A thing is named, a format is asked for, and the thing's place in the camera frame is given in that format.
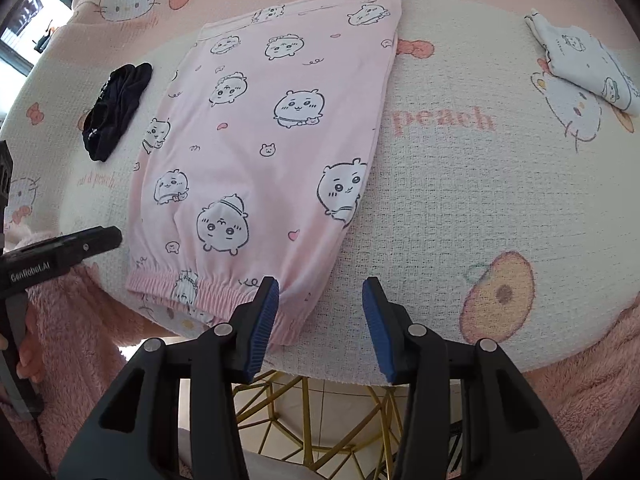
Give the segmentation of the person's left hand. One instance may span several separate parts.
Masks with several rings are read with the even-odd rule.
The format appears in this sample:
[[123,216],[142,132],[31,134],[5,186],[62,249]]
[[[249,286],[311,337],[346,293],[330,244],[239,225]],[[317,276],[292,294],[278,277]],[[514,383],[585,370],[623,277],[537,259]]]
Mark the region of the person's left hand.
[[29,379],[35,384],[42,382],[44,365],[42,347],[38,337],[37,315],[32,304],[28,305],[25,315],[25,337],[18,347],[16,374],[21,379]]

